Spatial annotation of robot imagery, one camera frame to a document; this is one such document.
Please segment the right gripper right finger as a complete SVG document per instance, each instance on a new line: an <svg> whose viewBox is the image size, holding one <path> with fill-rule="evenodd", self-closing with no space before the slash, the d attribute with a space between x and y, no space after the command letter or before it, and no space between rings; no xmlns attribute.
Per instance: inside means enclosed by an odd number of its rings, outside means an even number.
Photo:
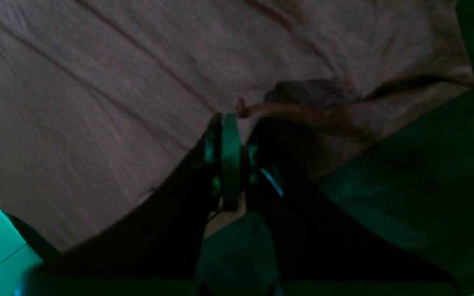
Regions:
<svg viewBox="0 0 474 296"><path fill-rule="evenodd" d="M258 124L246 148L248 209L266 223L275 296L458 296L455 279L350 217Z"/></svg>

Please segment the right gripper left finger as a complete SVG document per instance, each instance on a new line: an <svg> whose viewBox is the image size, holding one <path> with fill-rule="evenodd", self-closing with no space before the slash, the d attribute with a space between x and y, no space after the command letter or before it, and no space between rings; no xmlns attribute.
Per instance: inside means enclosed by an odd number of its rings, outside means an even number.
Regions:
<svg viewBox="0 0 474 296"><path fill-rule="evenodd" d="M237 114L216 114L171 175L115 225L28 272L17 296L207 296L195 281L212 212L242 191Z"/></svg>

